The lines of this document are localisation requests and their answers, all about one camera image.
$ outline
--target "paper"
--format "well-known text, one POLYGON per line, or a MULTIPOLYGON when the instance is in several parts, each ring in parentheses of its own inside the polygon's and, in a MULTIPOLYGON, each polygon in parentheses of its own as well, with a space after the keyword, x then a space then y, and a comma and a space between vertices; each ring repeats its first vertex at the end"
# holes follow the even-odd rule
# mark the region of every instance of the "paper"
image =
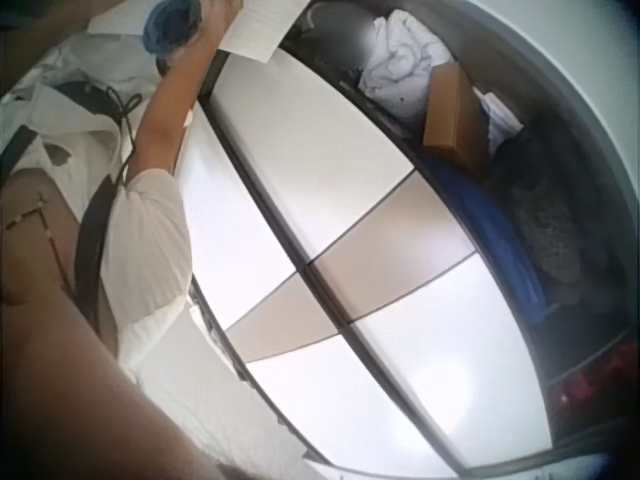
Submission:
MULTIPOLYGON (((127 0, 93 17, 92 34, 142 35, 151 10, 161 0, 127 0)), ((266 63, 309 0, 244 0, 242 10, 222 39, 221 50, 266 63)))
POLYGON ((142 35, 151 10, 162 0, 127 0, 89 21, 91 34, 142 35))
POLYGON ((244 0, 220 50, 267 63, 309 0, 244 0))

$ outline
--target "hand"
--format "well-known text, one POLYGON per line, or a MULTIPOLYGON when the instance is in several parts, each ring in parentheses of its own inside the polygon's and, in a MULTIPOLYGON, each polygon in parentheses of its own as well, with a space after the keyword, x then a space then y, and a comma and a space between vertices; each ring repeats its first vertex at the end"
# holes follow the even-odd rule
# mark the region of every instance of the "hand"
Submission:
POLYGON ((200 32, 217 47, 235 20, 242 0, 200 0, 202 23, 200 32))

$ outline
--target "white wall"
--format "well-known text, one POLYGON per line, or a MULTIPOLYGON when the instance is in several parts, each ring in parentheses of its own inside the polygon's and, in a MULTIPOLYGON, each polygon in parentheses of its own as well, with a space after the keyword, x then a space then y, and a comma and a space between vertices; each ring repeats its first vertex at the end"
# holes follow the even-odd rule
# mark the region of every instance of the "white wall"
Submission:
POLYGON ((142 362, 142 388, 205 451, 267 478, 317 480, 305 447, 207 344, 185 310, 142 362))

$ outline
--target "blue fabric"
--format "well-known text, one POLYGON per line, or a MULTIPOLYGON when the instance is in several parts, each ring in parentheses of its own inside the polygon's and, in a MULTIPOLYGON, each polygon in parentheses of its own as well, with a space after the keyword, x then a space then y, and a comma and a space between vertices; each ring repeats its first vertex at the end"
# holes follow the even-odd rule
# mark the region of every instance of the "blue fabric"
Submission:
POLYGON ((426 155, 423 162, 446 194, 449 207, 460 215, 491 257, 496 274, 509 288, 522 319, 528 324, 544 320, 542 287, 506 214, 481 187, 449 165, 426 155))
POLYGON ((201 21, 199 0, 165 0, 149 14, 142 34, 145 50, 166 56, 186 44, 201 21))

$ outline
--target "brown box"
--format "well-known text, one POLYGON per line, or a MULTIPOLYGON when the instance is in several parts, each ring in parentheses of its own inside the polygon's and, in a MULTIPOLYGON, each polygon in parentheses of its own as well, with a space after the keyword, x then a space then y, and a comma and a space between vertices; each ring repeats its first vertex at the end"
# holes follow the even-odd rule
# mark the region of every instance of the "brown box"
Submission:
POLYGON ((423 145, 475 177, 488 164, 488 119, 460 65, 447 63, 433 70, 429 83, 427 123, 423 145))

